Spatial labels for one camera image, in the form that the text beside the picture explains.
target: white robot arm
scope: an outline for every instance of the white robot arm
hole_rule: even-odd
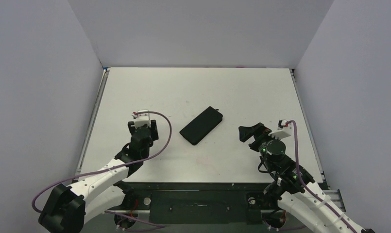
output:
[[[295,121],[280,120],[275,132],[262,123],[251,127],[240,126],[238,130],[241,142],[254,137],[255,141],[249,147],[261,154],[258,168],[263,165],[267,169],[265,173],[274,179],[264,194],[268,199],[276,201],[279,208],[288,211],[315,233],[374,233],[371,229],[362,228],[343,213],[298,164]],[[295,161],[285,155],[286,146],[280,140],[293,132]]]
[[[40,211],[38,222],[42,226],[51,233],[78,233],[90,219],[123,202],[128,193],[122,180],[137,171],[145,160],[160,154],[170,140],[169,137],[164,148],[149,157],[150,147],[158,139],[156,121],[150,120],[150,113],[163,116],[148,110],[134,113],[134,120],[128,122],[131,142],[101,169],[86,174],[87,178],[76,183],[54,187]]]

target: purple cable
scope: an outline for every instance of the purple cable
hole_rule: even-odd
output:
[[[118,165],[118,166],[113,166],[111,167],[110,169],[105,169],[105,170],[101,170],[101,171],[93,171],[93,172],[88,172],[88,173],[84,173],[84,174],[78,174],[76,176],[73,176],[73,177],[70,177],[70,178],[66,178],[66,179],[63,179],[63,180],[60,180],[60,181],[57,181],[51,185],[49,185],[48,187],[42,189],[38,194],[35,195],[34,199],[32,200],[32,208],[38,212],[38,213],[41,213],[42,211],[40,209],[38,209],[36,206],[35,206],[35,202],[36,200],[38,199],[38,197],[45,193],[45,191],[47,191],[48,189],[54,187],[54,186],[57,186],[59,185],[60,183],[63,183],[63,182],[66,182],[66,181],[71,181],[73,179],[77,179],[79,177],[84,177],[84,176],[91,176],[91,175],[97,175],[97,174],[101,174],[101,173],[104,173],[104,172],[108,172],[108,170],[114,170],[114,169],[117,169],[117,168],[120,168],[120,167],[123,167],[123,166],[129,166],[131,164],[136,164],[136,163],[140,163],[140,162],[144,162],[144,161],[147,161],[147,160],[150,160],[152,158],[155,158],[156,156],[158,156],[159,154],[161,154],[165,148],[168,146],[168,143],[170,143],[170,140],[171,140],[171,135],[172,135],[172,126],[171,126],[171,122],[170,120],[168,120],[168,118],[166,116],[164,116],[163,114],[159,113],[159,112],[153,112],[153,111],[147,111],[147,112],[139,112],[139,114],[145,114],[145,113],[148,113],[148,114],[155,114],[155,115],[159,115],[159,116],[162,116],[167,122],[168,122],[168,125],[170,127],[170,134],[168,135],[168,140],[167,142],[165,143],[164,147],[158,151],[155,155],[153,156],[150,156],[146,159],[140,159],[140,160],[136,160],[136,161],[132,161],[132,162],[129,162],[129,163],[125,163],[125,164],[121,164],[121,165]]]
[[[298,179],[300,180],[300,183],[304,186],[304,188],[313,196],[315,197],[317,200],[323,202],[324,200],[322,198],[320,198],[319,196],[317,196],[313,191],[311,191],[306,183],[303,181],[303,178],[301,177],[301,172],[300,172],[300,164],[298,162],[298,133],[297,133],[297,123],[295,122],[295,120],[290,120],[290,121],[287,121],[287,125],[292,123],[293,126],[294,126],[294,145],[295,145],[295,168],[297,170],[297,176],[298,176]],[[337,217],[340,217],[340,214],[328,203],[325,203],[325,205],[337,216]],[[348,223],[344,218],[341,218],[341,221],[347,225],[347,227],[349,229],[351,229],[352,232],[354,233],[357,233],[357,231],[354,229],[353,226],[350,225],[350,223]]]
[[[273,230],[277,230],[278,229],[278,231],[280,231],[280,232],[282,232],[282,231],[285,231],[285,232],[286,231],[296,231],[296,230],[301,230],[301,229],[304,229],[304,228],[307,227],[306,225],[303,225],[303,226],[299,226],[299,227],[276,228],[276,227],[272,227],[270,224],[268,224],[267,221],[264,220],[264,222],[265,222],[265,224],[267,226],[271,227],[271,229],[273,229]]]
[[[135,218],[135,217],[131,217],[131,216],[128,216],[128,215],[124,215],[124,214],[121,214],[121,213],[117,213],[117,212],[114,212],[114,211],[105,211],[105,213],[107,214],[113,214],[113,215],[118,215],[118,216],[121,216],[121,217],[124,217],[124,218],[127,218],[127,219],[130,219],[130,220],[133,220],[133,221],[136,221],[136,222],[141,222],[141,223],[144,223],[144,224],[147,224],[147,225],[150,225],[150,226],[154,226],[155,228],[150,228],[150,229],[141,229],[141,230],[132,230],[132,229],[127,229],[127,228],[124,228],[126,231],[128,232],[147,232],[147,231],[152,231],[152,230],[157,230],[157,229],[161,229],[161,228],[164,228],[165,226],[164,225],[159,225],[159,224],[155,224],[155,223],[151,223],[151,222],[147,222],[147,221],[144,221],[144,220],[141,220],[141,219],[138,219],[138,218]]]

